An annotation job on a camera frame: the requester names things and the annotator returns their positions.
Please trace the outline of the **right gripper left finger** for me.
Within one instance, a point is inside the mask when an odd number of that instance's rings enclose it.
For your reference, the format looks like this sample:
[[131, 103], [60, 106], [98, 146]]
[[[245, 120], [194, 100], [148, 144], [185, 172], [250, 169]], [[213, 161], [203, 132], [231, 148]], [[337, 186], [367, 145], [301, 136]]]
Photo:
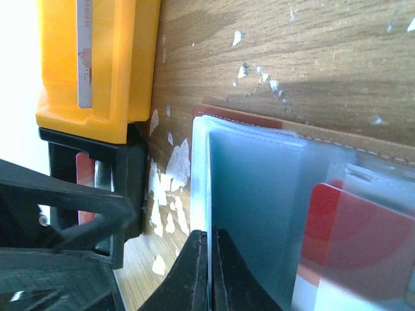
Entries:
[[164, 281], [140, 310], [196, 311], [207, 307], [207, 233], [194, 230], [188, 236]]

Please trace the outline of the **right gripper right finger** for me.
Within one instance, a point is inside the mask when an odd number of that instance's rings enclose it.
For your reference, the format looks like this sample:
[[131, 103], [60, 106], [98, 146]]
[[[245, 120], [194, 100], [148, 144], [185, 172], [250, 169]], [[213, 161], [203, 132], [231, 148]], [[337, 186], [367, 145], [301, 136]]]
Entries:
[[212, 264], [214, 310], [281, 310], [252, 275], [225, 229], [213, 233]]

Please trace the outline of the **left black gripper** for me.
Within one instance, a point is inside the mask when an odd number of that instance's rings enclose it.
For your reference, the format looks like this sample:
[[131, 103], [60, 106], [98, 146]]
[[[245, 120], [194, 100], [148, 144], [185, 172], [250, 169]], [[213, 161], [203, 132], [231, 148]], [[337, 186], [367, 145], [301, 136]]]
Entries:
[[[40, 206], [99, 217], [66, 229], [43, 226]], [[124, 310], [110, 265], [88, 251], [134, 218], [130, 200], [107, 190], [1, 161], [1, 309]]]

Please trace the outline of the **red circles card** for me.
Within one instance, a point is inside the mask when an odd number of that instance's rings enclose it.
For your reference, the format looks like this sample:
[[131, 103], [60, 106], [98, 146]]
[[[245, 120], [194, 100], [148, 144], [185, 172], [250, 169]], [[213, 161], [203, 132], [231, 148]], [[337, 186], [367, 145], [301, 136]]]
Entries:
[[292, 304], [298, 310], [413, 310], [414, 217], [315, 185]]

